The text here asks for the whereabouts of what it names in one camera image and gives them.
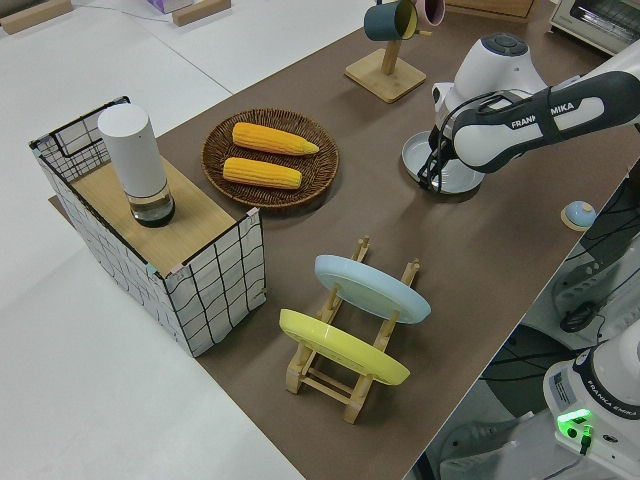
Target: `yellow corn cob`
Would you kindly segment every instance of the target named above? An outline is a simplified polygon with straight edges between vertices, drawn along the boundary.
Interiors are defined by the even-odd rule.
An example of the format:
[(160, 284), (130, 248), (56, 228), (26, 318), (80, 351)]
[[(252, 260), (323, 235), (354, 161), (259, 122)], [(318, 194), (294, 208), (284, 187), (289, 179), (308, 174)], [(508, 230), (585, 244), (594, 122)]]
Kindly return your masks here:
[(255, 123), (236, 123), (233, 126), (232, 136), (233, 143), (236, 145), (262, 152), (309, 155), (319, 150), (317, 145), (299, 135)]
[(298, 170), (240, 157), (227, 158), (222, 177), (230, 182), (288, 190), (300, 188), (302, 183), (302, 173)]

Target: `teal mug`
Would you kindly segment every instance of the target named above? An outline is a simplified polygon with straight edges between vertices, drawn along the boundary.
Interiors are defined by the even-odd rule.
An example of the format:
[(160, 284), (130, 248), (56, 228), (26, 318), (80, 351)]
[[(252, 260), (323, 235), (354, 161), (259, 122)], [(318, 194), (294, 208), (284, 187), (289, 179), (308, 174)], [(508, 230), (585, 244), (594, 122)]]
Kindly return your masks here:
[(417, 33), (418, 12), (411, 0), (376, 4), (364, 15), (364, 32), (370, 40), (407, 40)]

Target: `white plate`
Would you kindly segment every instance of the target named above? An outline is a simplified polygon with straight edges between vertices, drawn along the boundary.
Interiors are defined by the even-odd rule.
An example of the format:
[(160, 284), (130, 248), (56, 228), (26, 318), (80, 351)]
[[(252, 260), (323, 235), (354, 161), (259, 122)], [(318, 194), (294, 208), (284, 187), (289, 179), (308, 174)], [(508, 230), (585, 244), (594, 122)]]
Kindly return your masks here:
[(398, 323), (419, 323), (431, 313), (429, 303), (397, 278), (350, 258), (316, 257), (315, 273), (320, 283), (365, 312), (389, 319), (400, 312)]
[[(429, 146), (429, 131), (416, 133), (407, 140), (402, 147), (402, 161), (413, 178), (419, 182), (418, 172), (427, 161), (431, 153)], [(457, 158), (449, 160), (442, 169), (442, 193), (463, 193), (473, 190), (484, 178), (484, 173), (476, 172), (467, 167)], [(434, 188), (438, 187), (437, 180), (432, 181)]]

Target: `wooden stand base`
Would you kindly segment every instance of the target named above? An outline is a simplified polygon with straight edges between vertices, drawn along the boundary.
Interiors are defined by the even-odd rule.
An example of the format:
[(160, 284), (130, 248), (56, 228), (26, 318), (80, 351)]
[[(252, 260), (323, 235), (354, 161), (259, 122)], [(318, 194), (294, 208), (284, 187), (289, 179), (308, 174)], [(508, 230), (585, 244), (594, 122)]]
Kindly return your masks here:
[[(368, 249), (369, 237), (365, 236), (358, 240), (356, 250), (351, 256), (351, 259), (362, 262)], [(417, 259), (409, 262), (402, 275), (402, 282), (405, 285), (411, 285), (419, 269), (420, 263)], [(329, 294), (329, 298), (327, 298), (315, 318), (330, 325), (338, 313), (341, 304), (342, 299), (337, 295), (337, 287), (334, 287)], [(383, 352), (386, 350), (398, 317), (399, 313), (396, 312), (390, 319), (382, 322), (378, 335), (373, 343), (375, 348)], [(301, 343), (298, 344), (298, 349), (287, 367), (287, 390), (297, 394), (303, 383), (309, 385), (335, 400), (344, 403), (345, 409), (342, 418), (348, 423), (355, 423), (369, 394), (373, 377), (371, 375), (360, 375), (355, 386), (353, 388), (349, 387), (314, 368), (313, 364), (316, 355), (317, 352), (315, 350)]]
[(26, 10), (0, 19), (2, 28), (9, 35), (46, 22), (73, 10), (71, 0), (49, 0)]
[(387, 103), (393, 103), (421, 85), (427, 76), (397, 58), (400, 41), (389, 42), (387, 49), (376, 50), (352, 63), (345, 75)]

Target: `table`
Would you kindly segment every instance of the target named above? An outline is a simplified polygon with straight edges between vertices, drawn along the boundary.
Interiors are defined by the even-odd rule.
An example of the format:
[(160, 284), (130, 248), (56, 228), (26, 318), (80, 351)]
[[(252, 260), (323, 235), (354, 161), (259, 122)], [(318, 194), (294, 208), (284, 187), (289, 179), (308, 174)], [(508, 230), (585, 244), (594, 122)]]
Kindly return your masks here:
[[(576, 244), (559, 219), (562, 207), (588, 199), (601, 208), (638, 159), (637, 132), (628, 127), (529, 152), (462, 196), (422, 191), (404, 171), (403, 143), (433, 125), (430, 86), (453, 79), (480, 36), (525, 38), (549, 84), (605, 60), (547, 33), (552, 7), (538, 2), (527, 25), (451, 14), (433, 37), (404, 42), (400, 57), (427, 82), (394, 104), (343, 74), (378, 48), (359, 30), (160, 137), (163, 155), (234, 216), (246, 208), (222, 197), (200, 168), (202, 143), (219, 122), (251, 108), (285, 108), (336, 140), (341, 163), (325, 202), (265, 214), (267, 303), (198, 359), (306, 478), (401, 478)], [(387, 352), (412, 375), (399, 387), (376, 385), (352, 426), (342, 421), (341, 404), (285, 390), (295, 344), (279, 330), (278, 315), (281, 308), (315, 314), (324, 299), (315, 257), (349, 256), (364, 234), (371, 236), (368, 263), (386, 273), (399, 276), (407, 261), (421, 260), (414, 288), (433, 313), (396, 329)], [(341, 316), (335, 325), (360, 338), (376, 329), (355, 310)]]

